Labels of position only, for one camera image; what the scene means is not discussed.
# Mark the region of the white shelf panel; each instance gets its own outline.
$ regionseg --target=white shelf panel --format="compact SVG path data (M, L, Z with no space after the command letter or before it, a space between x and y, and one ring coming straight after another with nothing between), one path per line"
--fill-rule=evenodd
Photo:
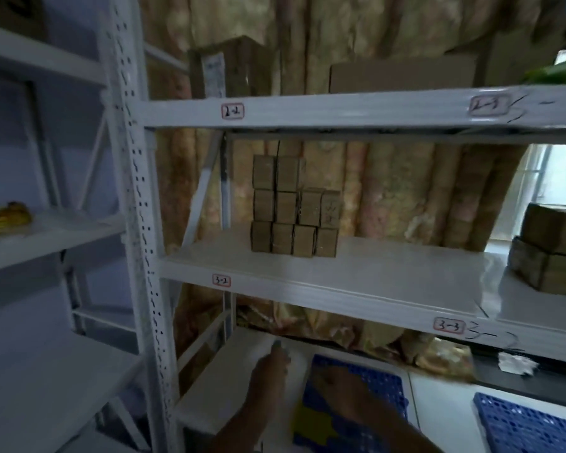
M340 238L336 258L257 253L249 225L159 266L171 280L566 361L566 297L538 293L504 270L498 255L358 237ZM230 286L215 286L214 275Z
M126 445L96 431L81 434L61 453L137 453Z
M124 218L120 214L78 228L42 224L45 221L42 213L34 216L34 221L36 224L32 223L26 234L0 237L0 269L125 231Z
M3 28L0 28L0 58L103 86L106 82L103 68L98 61Z
M283 403L260 440L264 442L264 451L269 453L306 451L292 443L291 423L297 404L302 399L308 370L315 353L400 376L405 397L409 401L408 419L417 426L413 396L406 371L374 359L275 337L243 327L235 329L230 340L176 405L175 415L181 424L206 434L216 434L241 407L254 366L259 358L270 351L276 339L280 339L283 347L289 352L291 364L288 368ZM257 445L258 450L261 450L260 442Z
M445 453L489 453L472 402L476 393L490 394L566 419L566 407L477 385L451 383L410 374L419 426Z
M141 356L71 333L0 371L0 453L56 451L141 366Z
M107 324L108 326L136 332L132 309L112 307L110 305L90 305L88 307L76 308L73 314Z
M498 97L495 110L470 111ZM237 107L235 118L226 109ZM433 127L566 127L566 86L149 101L139 103L145 127L214 129L397 129Z

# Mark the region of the white paper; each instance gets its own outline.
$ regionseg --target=white paper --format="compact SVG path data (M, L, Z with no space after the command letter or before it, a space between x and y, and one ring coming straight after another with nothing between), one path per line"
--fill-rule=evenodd
M202 57L206 98L226 98L225 55L219 52Z
M530 375L535 373L539 365L525 356L515 356L509 353L499 353L499 369L516 375Z

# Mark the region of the white shipping label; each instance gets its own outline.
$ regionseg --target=white shipping label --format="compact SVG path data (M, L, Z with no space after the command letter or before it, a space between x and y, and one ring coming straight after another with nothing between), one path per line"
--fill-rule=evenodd
M219 52L202 58L206 98L226 98L225 55Z

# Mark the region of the blue plastic crate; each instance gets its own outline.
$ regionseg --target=blue plastic crate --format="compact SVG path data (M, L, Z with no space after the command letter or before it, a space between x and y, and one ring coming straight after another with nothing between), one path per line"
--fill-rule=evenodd
M373 370L361 365L350 364L337 359L315 355L311 364L312 369L319 366L338 365L346 367L351 373L359 375L367 383L371 393L387 401L398 413L407 419L408 400L402 390L402 379L396 375ZM310 380L306 383L302 396L302 405L309 409L322 412L331 417L331 425L339 437L331 438L323 447L302 435L294 433L293 442L296 445L307 446L315 453L369 452L386 453L377 436L367 427L357 425L334 414L324 398L313 387Z
M482 393L474 404L492 453L566 452L566 420Z

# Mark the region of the yellow object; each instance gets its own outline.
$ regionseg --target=yellow object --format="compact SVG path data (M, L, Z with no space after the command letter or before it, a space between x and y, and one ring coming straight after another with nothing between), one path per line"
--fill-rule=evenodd
M0 208L0 234L29 224L31 221L30 211L21 202L9 202L6 207Z
M330 415L312 410L302 403L298 404L296 409L293 432L322 446L327 445L327 439L339 437L339 434L333 429Z

